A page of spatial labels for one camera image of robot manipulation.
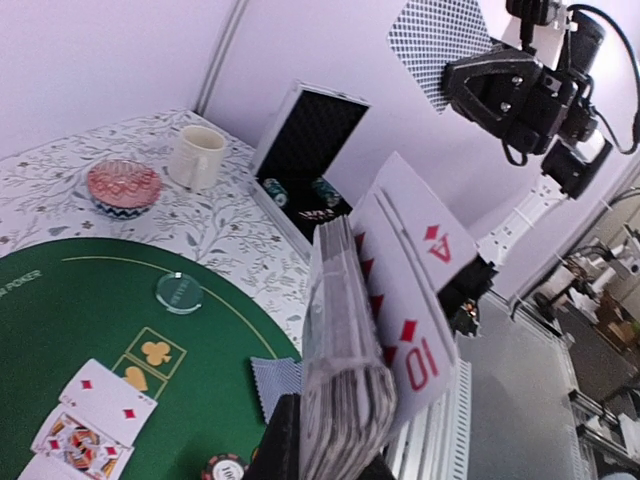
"white wall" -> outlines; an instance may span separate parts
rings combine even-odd
[[[192,107],[231,3],[0,1],[0,158]]]
[[[490,34],[501,37],[510,21],[502,0],[481,0]],[[626,0],[588,2],[606,8],[635,36],[640,5]],[[206,116],[256,145],[294,78],[342,89],[368,99],[373,108],[328,172],[354,203],[373,180],[380,164],[397,150],[433,187],[475,236],[499,223],[539,172],[539,161],[526,169],[511,167],[499,142],[452,111],[439,116],[389,49],[387,32],[405,0],[253,0],[214,90]],[[628,141],[635,92],[620,44],[611,36],[595,71],[595,99]],[[590,199],[569,206],[525,240],[497,280],[510,296],[548,260],[565,236],[583,221],[624,169],[612,158]],[[561,228],[562,232],[550,233]]]

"marble table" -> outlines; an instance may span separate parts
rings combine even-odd
[[[215,187],[194,194],[167,176],[186,125],[216,128],[228,151]],[[154,245],[205,265],[249,295],[300,350],[308,267],[251,196],[253,148],[186,110],[89,130],[0,160],[0,257],[52,240],[107,237]],[[134,220],[100,214],[87,191],[98,161],[153,167],[164,189]]]

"green poker table mat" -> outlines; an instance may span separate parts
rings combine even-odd
[[[200,283],[202,308],[175,315],[156,300],[168,272]],[[141,352],[147,342],[171,349],[155,372]],[[12,253],[0,259],[2,477],[25,468],[62,389],[91,358],[121,377],[142,373],[138,384],[158,401],[121,479],[200,478],[218,453],[248,461],[265,429],[250,356],[300,358],[248,296],[186,258],[101,238]]]

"mug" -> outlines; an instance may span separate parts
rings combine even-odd
[[[210,128],[183,128],[169,160],[169,177],[194,192],[213,187],[226,143],[222,134]]]

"poker chip case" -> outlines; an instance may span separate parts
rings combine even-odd
[[[362,98],[296,81],[258,144],[252,160],[253,196],[305,261],[313,231],[323,222],[299,213],[328,208],[313,182],[327,171],[368,110]],[[284,208],[263,187],[270,178],[288,194]],[[343,199],[332,210],[347,214],[351,206]]]

